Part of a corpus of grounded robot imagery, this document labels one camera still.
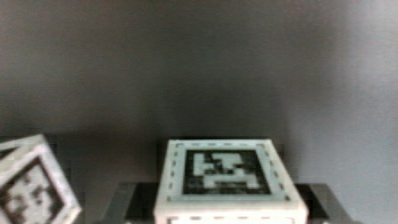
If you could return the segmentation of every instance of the gray wall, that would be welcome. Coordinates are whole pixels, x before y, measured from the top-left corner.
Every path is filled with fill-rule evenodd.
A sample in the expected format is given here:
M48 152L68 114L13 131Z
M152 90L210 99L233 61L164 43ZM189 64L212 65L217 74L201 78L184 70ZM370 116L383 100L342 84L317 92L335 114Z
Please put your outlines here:
M2 1L0 133L45 132L100 219L168 136L271 136L295 181L398 222L398 3Z

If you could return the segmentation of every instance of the black and white pattern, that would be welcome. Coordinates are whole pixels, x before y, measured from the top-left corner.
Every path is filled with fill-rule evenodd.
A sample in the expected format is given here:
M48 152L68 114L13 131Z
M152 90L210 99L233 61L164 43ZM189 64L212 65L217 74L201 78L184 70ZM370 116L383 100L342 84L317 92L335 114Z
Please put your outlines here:
M271 194L255 150L187 150L184 194Z
M80 205L41 135L0 144L0 224L72 224Z
M63 208L63 200L36 160L0 191L0 209L11 224L50 224Z

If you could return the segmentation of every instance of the box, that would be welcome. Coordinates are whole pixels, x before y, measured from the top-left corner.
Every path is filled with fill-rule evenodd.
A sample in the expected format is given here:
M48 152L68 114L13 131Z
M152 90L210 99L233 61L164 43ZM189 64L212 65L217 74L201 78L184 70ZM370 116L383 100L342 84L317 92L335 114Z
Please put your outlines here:
M308 208L272 141L171 140L157 224L306 224Z
M0 223L70 224L80 205L41 135L0 144Z

